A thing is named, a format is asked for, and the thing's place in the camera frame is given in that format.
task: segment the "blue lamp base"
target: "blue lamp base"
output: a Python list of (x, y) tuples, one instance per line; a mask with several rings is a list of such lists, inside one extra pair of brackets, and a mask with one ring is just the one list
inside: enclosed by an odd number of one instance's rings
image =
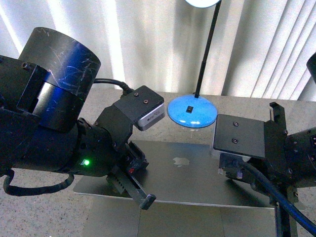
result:
[(215, 122), (217, 118), (216, 107), (203, 97), (184, 95), (172, 100), (168, 105), (169, 117), (177, 124), (201, 128)]

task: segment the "granite countertop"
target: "granite countertop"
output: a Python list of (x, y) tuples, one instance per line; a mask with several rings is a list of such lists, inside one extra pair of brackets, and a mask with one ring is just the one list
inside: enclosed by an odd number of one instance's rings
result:
[[(120, 90), (92, 88), (80, 114), (93, 123), (103, 109), (119, 99)], [(165, 104), (180, 94), (159, 93)], [(281, 101), (227, 96), (204, 96), (217, 107), (219, 114), (267, 121), (269, 103), (284, 106), (289, 134), (316, 125), (316, 104), (304, 101)], [(131, 139), (210, 144), (212, 126), (190, 129), (175, 124), (168, 116), (147, 131), (134, 129)], [(42, 171), (15, 169), (13, 185), (22, 187), (48, 186), (63, 181), (67, 175)], [(0, 190), (0, 237), (80, 237), (94, 198), (76, 195), (73, 184), (56, 194), (35, 197), (12, 197)], [(304, 214), (316, 222), (316, 188), (299, 189), (299, 199), (307, 207)], [(299, 237), (311, 236), (298, 227)]]

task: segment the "white vertical blinds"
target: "white vertical blinds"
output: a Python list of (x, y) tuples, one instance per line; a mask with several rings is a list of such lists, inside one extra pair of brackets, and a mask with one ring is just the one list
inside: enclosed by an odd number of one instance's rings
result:
[[(61, 31), (101, 60), (98, 77), (192, 93), (215, 7), (184, 0), (0, 0), (0, 54), (34, 27)], [(316, 0), (222, 0), (202, 94), (315, 100)]]

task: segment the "black cable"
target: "black cable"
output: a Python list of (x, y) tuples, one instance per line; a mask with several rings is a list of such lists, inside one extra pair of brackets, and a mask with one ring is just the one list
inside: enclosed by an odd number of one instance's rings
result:
[(94, 80), (94, 84), (98, 83), (107, 83), (107, 84), (113, 84), (113, 85), (118, 85), (120, 88), (123, 89), (123, 91), (126, 92), (126, 94), (129, 94), (133, 91), (125, 82), (119, 81), (119, 80), (114, 80), (114, 79), (106, 79), (106, 78), (96, 78)]
[(316, 225), (310, 221), (305, 215), (303, 215), (286, 197), (266, 178), (259, 170), (252, 165), (240, 161), (234, 160), (234, 166), (241, 166), (249, 171), (267, 190), (268, 193), (282, 206), (282, 208), (294, 218), (303, 228), (305, 228), (313, 236), (316, 236)]
[(21, 187), (10, 185), (14, 177), (14, 171), (12, 169), (6, 170), (4, 175), (7, 176), (3, 182), (3, 189), (5, 193), (12, 196), (19, 196), (19, 197), (56, 193), (60, 190), (63, 190), (69, 187), (75, 178), (73, 174), (69, 174), (69, 177), (65, 181), (53, 186), (45, 186), (45, 187), (40, 187), (40, 188), (21, 188)]

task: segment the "apple logo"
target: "apple logo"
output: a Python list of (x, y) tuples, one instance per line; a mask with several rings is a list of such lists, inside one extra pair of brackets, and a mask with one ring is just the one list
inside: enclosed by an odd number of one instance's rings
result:
[(190, 164), (190, 161), (187, 158), (175, 157), (173, 158), (173, 160), (175, 161), (174, 164), (177, 165), (178, 167)]

